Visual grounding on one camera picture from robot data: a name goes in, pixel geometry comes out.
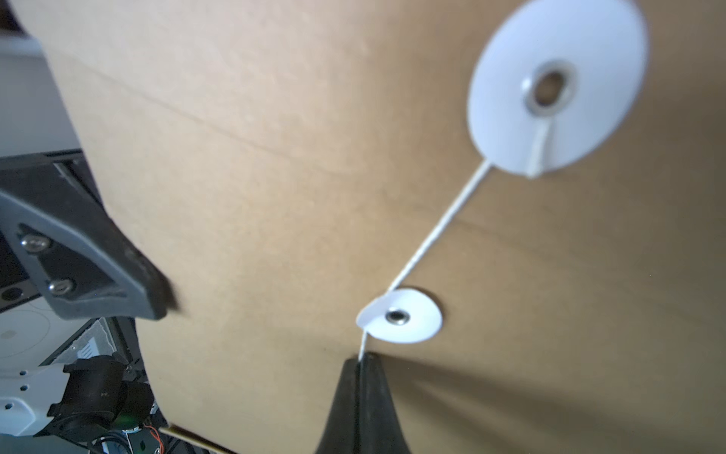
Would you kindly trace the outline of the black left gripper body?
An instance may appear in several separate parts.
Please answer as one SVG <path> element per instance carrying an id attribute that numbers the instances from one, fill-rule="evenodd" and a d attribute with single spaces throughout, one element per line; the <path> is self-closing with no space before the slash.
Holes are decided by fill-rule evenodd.
<path id="1" fill-rule="evenodd" d="M 1 160 L 1 233 L 54 311 L 98 311 L 105 210 L 82 151 Z"/>

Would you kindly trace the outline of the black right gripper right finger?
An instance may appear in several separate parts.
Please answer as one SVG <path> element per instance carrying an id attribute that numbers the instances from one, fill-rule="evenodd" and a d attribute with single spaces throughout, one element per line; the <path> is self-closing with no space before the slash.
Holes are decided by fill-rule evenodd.
<path id="1" fill-rule="evenodd" d="M 367 353 L 358 367 L 359 453 L 410 454 L 382 359 Z"/>

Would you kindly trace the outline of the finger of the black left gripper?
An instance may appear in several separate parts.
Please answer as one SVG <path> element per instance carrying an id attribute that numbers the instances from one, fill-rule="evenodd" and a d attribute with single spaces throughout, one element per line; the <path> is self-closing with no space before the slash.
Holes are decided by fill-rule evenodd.
<path id="1" fill-rule="evenodd" d="M 107 215 L 87 172 L 68 164 L 1 172 L 1 232 L 62 318 L 160 320 L 171 290 Z"/>

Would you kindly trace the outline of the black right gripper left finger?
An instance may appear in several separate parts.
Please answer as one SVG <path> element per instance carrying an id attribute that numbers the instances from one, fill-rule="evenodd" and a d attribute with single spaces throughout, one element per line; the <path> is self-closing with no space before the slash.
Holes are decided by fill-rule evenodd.
<path id="1" fill-rule="evenodd" d="M 344 361 L 317 454 L 359 453 L 358 359 Z"/>

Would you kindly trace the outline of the kraft file bag stack top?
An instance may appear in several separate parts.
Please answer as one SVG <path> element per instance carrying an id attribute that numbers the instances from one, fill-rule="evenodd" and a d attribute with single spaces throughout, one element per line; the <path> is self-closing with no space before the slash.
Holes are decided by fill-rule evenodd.
<path id="1" fill-rule="evenodd" d="M 14 1 L 105 207 L 168 278 L 164 416 L 311 453 L 355 317 L 479 165 L 466 98 L 514 1 Z M 644 86 L 595 152 L 490 171 L 370 340 L 415 453 L 725 450 L 725 5 L 643 1 Z"/>

